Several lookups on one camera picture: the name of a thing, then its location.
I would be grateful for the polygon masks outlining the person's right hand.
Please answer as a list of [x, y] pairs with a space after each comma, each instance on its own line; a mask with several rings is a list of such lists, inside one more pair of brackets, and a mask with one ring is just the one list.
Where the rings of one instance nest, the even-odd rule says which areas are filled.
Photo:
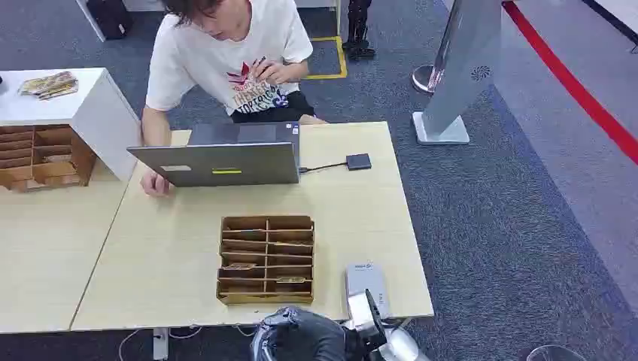
[[148, 196], [163, 197], [171, 194], [172, 184], [161, 174], [147, 169], [141, 177], [140, 186]]

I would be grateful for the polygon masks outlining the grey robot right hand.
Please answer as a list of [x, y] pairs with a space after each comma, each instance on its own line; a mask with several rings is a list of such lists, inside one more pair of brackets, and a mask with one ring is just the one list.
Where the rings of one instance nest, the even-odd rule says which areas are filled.
[[296, 306], [265, 317], [250, 343], [251, 360], [346, 360], [346, 331], [336, 321]]

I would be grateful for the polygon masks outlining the person's left hand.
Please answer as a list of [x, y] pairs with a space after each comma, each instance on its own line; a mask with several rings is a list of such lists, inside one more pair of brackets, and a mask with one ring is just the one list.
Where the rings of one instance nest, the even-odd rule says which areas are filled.
[[253, 76], [258, 82], [267, 82], [271, 85], [279, 85], [288, 82], [293, 73], [289, 65], [271, 60], [264, 60], [253, 69]]

